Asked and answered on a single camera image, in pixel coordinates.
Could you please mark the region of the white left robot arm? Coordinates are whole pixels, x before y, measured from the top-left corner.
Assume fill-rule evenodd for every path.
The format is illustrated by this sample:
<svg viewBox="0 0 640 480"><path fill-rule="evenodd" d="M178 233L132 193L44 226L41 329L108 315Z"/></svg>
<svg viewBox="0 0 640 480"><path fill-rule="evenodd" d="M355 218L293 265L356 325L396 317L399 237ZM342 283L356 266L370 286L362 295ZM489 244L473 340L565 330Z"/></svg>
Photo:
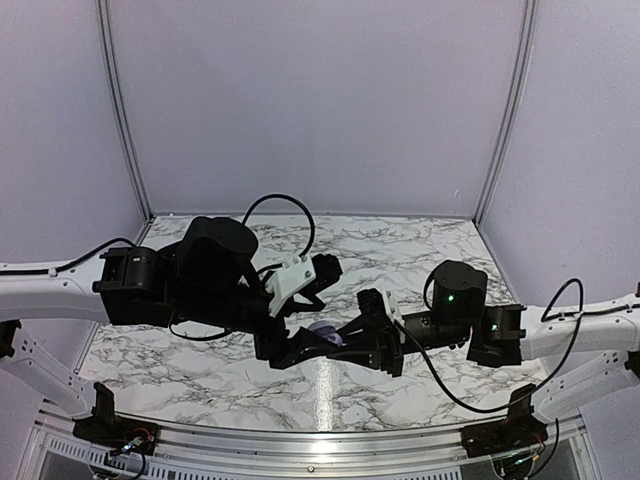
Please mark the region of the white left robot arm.
<svg viewBox="0 0 640 480"><path fill-rule="evenodd" d="M112 392L49 354L23 326L32 319L79 319L112 326L168 328L195 322L251 334L256 356L274 368L333 352L308 330L290 335L286 318L323 307L318 293L341 268L332 255L300 256L262 279L256 235L226 217L194 219L184 237L155 250L121 240L62 266L1 271L1 367L53 401L106 445L125 438Z"/></svg>

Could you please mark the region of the purple charging case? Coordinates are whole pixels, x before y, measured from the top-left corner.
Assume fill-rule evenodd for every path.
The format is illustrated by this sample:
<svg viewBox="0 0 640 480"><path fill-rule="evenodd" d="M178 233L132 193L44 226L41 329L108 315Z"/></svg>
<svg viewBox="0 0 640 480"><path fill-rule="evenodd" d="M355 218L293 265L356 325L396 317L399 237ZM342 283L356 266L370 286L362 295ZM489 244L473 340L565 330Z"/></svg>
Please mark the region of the purple charging case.
<svg viewBox="0 0 640 480"><path fill-rule="evenodd" d="M314 322L308 327L308 330L337 347L344 345L343 337L338 333L338 329L330 322Z"/></svg>

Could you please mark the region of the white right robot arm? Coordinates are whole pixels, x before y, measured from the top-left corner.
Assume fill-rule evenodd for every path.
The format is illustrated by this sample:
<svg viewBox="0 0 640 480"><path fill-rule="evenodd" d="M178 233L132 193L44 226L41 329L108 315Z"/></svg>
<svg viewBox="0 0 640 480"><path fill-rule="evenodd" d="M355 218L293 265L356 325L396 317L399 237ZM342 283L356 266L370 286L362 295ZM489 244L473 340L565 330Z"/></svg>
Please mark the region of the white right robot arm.
<svg viewBox="0 0 640 480"><path fill-rule="evenodd" d="M427 280L433 296L426 310L405 316L388 293L360 293L359 316L339 329L341 340L332 358L398 376L407 354L466 346L466 358L479 366L502 368L557 355L560 365L574 353L593 352L595 358L563 373L560 367L537 385L511 396L514 410L501 419L495 438L515 448L543 424L594 400L639 384L639 296L631 293L608 302L588 304L577 278L554 294L558 301L571 286L578 303L559 308L519 304L488 306L487 275L468 264L447 260Z"/></svg>

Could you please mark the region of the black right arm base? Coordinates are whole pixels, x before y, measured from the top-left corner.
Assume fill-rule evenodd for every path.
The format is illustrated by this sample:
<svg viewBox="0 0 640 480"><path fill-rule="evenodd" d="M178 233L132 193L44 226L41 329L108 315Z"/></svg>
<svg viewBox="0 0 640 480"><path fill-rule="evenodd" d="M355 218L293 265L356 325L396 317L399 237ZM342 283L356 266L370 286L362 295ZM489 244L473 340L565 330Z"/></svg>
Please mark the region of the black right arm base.
<svg viewBox="0 0 640 480"><path fill-rule="evenodd" d="M546 423L533 416L530 397L507 410L504 419L463 427L461 445L468 458L533 446L548 439Z"/></svg>

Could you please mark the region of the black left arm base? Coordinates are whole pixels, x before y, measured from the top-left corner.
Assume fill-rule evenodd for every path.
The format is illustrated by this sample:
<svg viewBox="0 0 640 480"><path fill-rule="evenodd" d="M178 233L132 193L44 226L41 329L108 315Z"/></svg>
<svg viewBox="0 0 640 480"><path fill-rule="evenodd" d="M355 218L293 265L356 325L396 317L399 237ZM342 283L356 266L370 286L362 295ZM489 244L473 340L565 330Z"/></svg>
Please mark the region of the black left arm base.
<svg viewBox="0 0 640 480"><path fill-rule="evenodd" d="M152 455L160 433L159 425L117 414L113 392L100 382L93 384L93 393L89 413L73 419L73 435L122 454Z"/></svg>

